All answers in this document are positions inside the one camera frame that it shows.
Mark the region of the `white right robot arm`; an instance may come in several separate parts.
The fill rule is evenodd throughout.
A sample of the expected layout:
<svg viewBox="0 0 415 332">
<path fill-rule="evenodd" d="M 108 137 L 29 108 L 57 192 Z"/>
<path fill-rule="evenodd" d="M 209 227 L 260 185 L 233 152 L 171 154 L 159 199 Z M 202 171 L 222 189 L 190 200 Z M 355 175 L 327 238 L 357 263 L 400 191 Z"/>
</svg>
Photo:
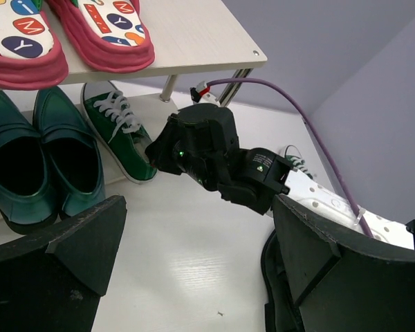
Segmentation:
<svg viewBox="0 0 415 332">
<path fill-rule="evenodd" d="M 187 174 L 209 192 L 264 215 L 283 194 L 325 219 L 362 233 L 364 218 L 373 237 L 415 250 L 415 220 L 390 221 L 360 208 L 322 187 L 286 158 L 265 148 L 239 146 L 234 115 L 226 107 L 195 104 L 171 114 L 160 135 L 145 153 L 161 172 Z"/>
</svg>

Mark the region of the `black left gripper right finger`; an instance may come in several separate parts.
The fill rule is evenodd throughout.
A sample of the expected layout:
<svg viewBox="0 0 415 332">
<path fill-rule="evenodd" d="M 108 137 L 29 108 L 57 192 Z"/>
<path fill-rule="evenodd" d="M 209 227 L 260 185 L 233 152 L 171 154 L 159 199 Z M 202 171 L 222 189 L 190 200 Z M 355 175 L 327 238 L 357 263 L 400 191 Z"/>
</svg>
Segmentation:
<svg viewBox="0 0 415 332">
<path fill-rule="evenodd" d="M 281 195 L 273 216 L 290 293 L 306 331 L 415 331 L 410 248 L 365 236 Z"/>
</svg>

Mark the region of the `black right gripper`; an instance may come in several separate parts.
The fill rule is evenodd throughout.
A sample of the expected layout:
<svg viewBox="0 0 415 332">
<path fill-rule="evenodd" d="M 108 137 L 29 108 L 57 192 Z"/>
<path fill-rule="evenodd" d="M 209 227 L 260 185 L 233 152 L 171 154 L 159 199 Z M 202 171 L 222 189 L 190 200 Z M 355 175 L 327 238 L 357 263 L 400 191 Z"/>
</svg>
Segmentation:
<svg viewBox="0 0 415 332">
<path fill-rule="evenodd" d="M 171 114 L 145 150 L 151 166 L 168 174 L 187 174 L 206 190 L 232 184 L 230 163 L 238 152 L 232 111 L 214 104 L 195 104 Z"/>
</svg>

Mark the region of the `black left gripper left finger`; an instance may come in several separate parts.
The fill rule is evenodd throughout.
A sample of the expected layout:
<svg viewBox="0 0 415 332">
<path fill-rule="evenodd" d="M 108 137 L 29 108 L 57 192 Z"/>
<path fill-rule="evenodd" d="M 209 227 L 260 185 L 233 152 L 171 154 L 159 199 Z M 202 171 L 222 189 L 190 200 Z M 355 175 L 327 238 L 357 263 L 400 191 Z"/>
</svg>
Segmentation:
<svg viewBox="0 0 415 332">
<path fill-rule="evenodd" d="M 115 195 L 0 245 L 0 331 L 91 331 L 126 216 Z"/>
</svg>

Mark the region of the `dark green leather loafer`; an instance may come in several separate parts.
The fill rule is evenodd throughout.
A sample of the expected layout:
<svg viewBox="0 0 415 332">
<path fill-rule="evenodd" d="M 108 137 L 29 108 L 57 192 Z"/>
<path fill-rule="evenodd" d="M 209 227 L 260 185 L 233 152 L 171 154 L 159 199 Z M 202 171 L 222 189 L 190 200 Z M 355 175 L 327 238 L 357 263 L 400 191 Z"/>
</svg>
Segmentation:
<svg viewBox="0 0 415 332">
<path fill-rule="evenodd" d="M 33 127 L 41 135 L 53 174 L 60 218 L 75 216 L 105 200 L 102 159 L 95 136 L 58 86 L 37 92 Z"/>
</svg>

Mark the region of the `green canvas sneaker white laces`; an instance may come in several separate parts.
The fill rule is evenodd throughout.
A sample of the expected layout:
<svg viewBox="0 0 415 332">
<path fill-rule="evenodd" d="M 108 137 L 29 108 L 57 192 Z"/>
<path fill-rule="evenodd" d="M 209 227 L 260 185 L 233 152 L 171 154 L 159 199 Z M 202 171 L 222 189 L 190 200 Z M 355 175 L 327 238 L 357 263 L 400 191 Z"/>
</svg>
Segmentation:
<svg viewBox="0 0 415 332">
<path fill-rule="evenodd" d="M 305 173 L 310 179 L 314 179 L 314 174 L 311 173 L 306 161 L 302 157 L 299 149 L 295 145 L 286 145 L 279 150 L 279 155 L 290 161 L 295 168 Z"/>
</svg>

